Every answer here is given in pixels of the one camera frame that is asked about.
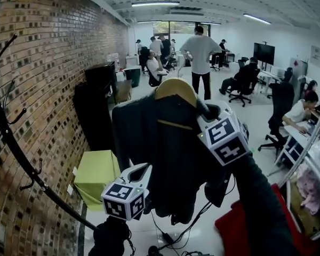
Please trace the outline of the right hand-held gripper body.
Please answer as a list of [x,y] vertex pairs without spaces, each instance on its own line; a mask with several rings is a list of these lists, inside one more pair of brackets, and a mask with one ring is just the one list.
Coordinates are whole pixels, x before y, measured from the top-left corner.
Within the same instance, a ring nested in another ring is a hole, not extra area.
[[234,113],[208,129],[201,129],[198,138],[222,166],[250,152],[246,128]]

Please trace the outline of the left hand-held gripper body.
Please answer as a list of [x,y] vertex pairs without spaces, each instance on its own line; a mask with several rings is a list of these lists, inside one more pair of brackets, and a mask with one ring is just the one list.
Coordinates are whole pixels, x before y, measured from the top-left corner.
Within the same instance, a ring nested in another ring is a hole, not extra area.
[[140,220],[148,194],[147,188],[116,180],[102,192],[101,199],[107,215],[124,221]]

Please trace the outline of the dark grey jacket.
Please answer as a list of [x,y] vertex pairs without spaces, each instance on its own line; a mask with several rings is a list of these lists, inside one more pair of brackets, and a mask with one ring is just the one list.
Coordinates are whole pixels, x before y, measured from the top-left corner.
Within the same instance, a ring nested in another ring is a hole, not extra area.
[[196,194],[204,188],[206,199],[220,207],[230,173],[199,139],[197,118],[219,117],[221,110],[198,100],[195,106],[178,95],[141,99],[116,105],[112,126],[121,170],[131,164],[149,163],[146,212],[154,210],[171,223],[187,224],[193,216]]

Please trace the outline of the wooden clothes hanger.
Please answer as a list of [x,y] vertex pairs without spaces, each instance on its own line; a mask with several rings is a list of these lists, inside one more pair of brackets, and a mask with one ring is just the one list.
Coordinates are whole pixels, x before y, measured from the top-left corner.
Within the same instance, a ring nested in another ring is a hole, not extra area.
[[197,95],[184,79],[166,79],[155,90],[154,99],[158,122],[186,130],[194,127]]

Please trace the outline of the person's right forearm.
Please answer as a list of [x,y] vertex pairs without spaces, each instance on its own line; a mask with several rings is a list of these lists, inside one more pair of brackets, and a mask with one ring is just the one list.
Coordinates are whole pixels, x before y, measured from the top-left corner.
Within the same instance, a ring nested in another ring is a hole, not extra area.
[[299,256],[283,208],[251,154],[222,167],[207,166],[205,196],[214,205],[221,202],[222,181],[232,174],[245,213],[250,256]]

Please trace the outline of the black office chair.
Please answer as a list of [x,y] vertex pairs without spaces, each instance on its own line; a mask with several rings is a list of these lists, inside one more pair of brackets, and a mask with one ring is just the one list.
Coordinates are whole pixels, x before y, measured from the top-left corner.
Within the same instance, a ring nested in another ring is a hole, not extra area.
[[280,134],[279,130],[283,127],[283,116],[289,112],[293,106],[294,88],[289,82],[275,83],[271,85],[273,114],[268,121],[270,134],[267,134],[265,140],[271,143],[260,145],[258,151],[262,148],[274,147],[276,152],[283,149],[286,139]]
[[244,82],[243,84],[238,83],[236,86],[231,87],[230,91],[231,92],[237,91],[238,94],[230,94],[229,95],[229,102],[232,102],[234,100],[240,100],[243,103],[242,107],[245,107],[245,100],[248,101],[249,103],[251,103],[251,100],[248,99],[246,96],[253,93],[257,82],[258,82],[258,74],[252,83],[250,83],[250,82]]
[[161,84],[163,77],[167,76],[169,72],[167,70],[163,71],[151,71],[148,66],[146,66],[149,74],[149,85],[151,87],[157,87]]

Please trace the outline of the yellow-green box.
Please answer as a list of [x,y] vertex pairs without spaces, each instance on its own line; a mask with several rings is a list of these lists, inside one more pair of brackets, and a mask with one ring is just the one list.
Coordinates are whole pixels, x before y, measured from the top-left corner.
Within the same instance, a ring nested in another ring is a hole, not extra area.
[[89,210],[102,211],[101,194],[119,175],[118,161],[111,150],[86,151],[77,168],[74,186]]

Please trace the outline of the black television screen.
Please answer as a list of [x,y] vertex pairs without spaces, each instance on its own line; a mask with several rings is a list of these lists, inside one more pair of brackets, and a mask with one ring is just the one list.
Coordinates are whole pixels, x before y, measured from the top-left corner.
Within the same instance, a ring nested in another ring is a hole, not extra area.
[[254,43],[253,57],[263,63],[273,65],[275,47],[266,44]]

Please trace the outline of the black cabinet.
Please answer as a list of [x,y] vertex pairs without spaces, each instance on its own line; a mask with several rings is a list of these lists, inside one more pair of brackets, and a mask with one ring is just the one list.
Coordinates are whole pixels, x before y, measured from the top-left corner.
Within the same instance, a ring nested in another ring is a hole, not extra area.
[[85,81],[75,86],[75,111],[92,151],[116,152],[108,108],[109,95],[115,92],[116,73],[113,62],[102,63],[85,70]]

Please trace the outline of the small brown cardboard box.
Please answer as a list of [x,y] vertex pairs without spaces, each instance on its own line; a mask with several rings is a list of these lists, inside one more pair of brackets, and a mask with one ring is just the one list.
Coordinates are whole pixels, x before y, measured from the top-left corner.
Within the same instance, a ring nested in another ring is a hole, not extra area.
[[117,82],[116,103],[126,102],[132,97],[132,81],[125,80]]

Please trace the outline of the open laptop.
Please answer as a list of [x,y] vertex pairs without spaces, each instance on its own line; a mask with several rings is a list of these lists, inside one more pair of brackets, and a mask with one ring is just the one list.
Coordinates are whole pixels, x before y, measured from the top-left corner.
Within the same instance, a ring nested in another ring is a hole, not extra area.
[[304,121],[301,123],[298,123],[299,126],[302,126],[306,129],[306,134],[308,134],[309,136],[312,135],[316,125],[312,124],[310,121]]

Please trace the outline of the white metal shelf rack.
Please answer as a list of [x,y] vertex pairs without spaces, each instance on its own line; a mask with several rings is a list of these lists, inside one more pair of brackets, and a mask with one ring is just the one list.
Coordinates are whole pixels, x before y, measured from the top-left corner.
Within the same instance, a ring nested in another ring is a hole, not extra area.
[[285,166],[288,173],[279,183],[279,189],[286,202],[286,206],[293,217],[297,230],[313,241],[320,239],[320,211],[316,215],[300,206],[302,197],[298,191],[297,169],[306,163],[314,171],[320,181],[320,100],[311,117],[306,120],[316,127],[311,136],[300,133],[292,126],[280,128],[280,134],[286,139],[283,149],[274,162],[274,167]]

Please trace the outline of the dark waste bin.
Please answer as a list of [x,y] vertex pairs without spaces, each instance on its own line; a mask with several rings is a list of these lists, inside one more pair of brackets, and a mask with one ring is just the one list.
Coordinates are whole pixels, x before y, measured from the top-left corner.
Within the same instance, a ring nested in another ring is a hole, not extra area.
[[126,80],[131,81],[132,88],[138,87],[140,83],[141,67],[133,66],[123,70]]

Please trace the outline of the black metal coat rack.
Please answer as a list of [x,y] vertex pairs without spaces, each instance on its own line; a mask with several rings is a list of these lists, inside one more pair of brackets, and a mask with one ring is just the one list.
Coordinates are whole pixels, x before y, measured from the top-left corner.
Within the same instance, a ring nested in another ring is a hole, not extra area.
[[[14,34],[12,38],[5,44],[5,46],[0,51],[0,58],[6,49],[11,45],[11,43],[17,38],[17,35]],[[15,85],[15,81],[12,81],[9,85],[9,89],[5,95],[4,101],[1,102],[0,100],[0,138],[3,138],[8,145],[11,153],[18,161],[22,169],[26,172],[26,174],[31,179],[31,183],[25,186],[21,186],[19,189],[21,191],[31,188],[35,183],[38,184],[43,191],[43,193],[55,203],[56,206],[61,208],[79,223],[83,224],[84,226],[92,229],[97,230],[97,226],[88,222],[85,218],[83,218],[80,214],[78,214],[73,208],[71,208],[64,200],[62,200],[51,188],[48,186],[41,178],[40,174],[42,172],[42,159],[39,159],[39,169],[35,169],[23,153],[22,149],[20,148],[18,142],[16,141],[13,132],[10,129],[10,126],[17,123],[20,118],[27,112],[24,108],[18,116],[13,120],[9,121],[6,117],[5,109],[6,109],[6,102],[7,98]]]

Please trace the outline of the pink cloth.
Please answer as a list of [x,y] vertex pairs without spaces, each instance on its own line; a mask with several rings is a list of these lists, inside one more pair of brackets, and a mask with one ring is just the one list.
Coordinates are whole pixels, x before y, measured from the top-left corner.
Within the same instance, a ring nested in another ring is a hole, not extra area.
[[311,215],[316,215],[320,211],[320,181],[306,163],[302,163],[297,169],[296,185],[302,197],[300,206],[306,208]]

